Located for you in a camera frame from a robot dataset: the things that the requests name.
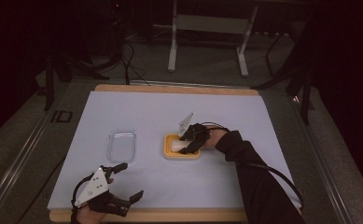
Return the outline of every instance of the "black sleeve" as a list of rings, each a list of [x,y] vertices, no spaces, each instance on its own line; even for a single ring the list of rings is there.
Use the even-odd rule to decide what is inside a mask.
[[[280,184],[269,171],[243,165],[265,164],[248,141],[237,131],[226,133],[216,144],[226,161],[237,162],[237,175],[248,223],[304,223]]]

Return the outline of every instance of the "white metal frame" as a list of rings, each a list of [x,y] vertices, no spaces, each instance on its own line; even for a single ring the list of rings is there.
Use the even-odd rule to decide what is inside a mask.
[[[172,45],[170,48],[168,71],[175,71],[175,61],[177,55],[177,29],[195,30],[244,35],[243,43],[236,48],[236,53],[239,60],[241,75],[242,77],[247,77],[248,70],[245,62],[244,51],[248,42],[248,37],[251,34],[258,7],[253,8],[248,20],[244,20],[233,18],[192,16],[183,14],[177,15],[177,0],[174,0],[173,2]]]

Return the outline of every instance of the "transparent lid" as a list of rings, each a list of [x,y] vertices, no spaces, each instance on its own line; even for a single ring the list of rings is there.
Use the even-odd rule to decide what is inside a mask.
[[[107,159],[110,162],[132,161],[135,154],[136,133],[133,129],[115,129],[109,135]]]

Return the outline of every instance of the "yellow tray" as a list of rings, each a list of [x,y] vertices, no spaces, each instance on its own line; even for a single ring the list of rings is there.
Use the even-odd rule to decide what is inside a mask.
[[[163,145],[163,155],[166,159],[169,160],[197,160],[201,156],[201,151],[191,154],[181,154],[179,152],[173,152],[171,150],[172,141],[179,140],[180,137],[178,134],[167,134],[164,137],[164,145]]]

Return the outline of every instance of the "table leg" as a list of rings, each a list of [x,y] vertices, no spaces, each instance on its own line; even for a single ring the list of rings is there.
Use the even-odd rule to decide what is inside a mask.
[[[177,1],[173,1],[173,25],[172,25],[172,46],[170,48],[169,66],[167,70],[169,72],[175,71],[175,60],[177,56]]]
[[[245,51],[245,46],[247,45],[247,42],[248,42],[248,37],[251,35],[251,30],[253,28],[254,20],[257,15],[257,11],[258,11],[258,7],[254,7],[253,11],[251,12],[251,16],[248,20],[247,26],[245,27],[243,43],[240,47],[236,48],[237,58],[239,60],[240,72],[242,74],[242,77],[248,76],[248,70],[247,70],[247,65],[245,63],[244,51]]]

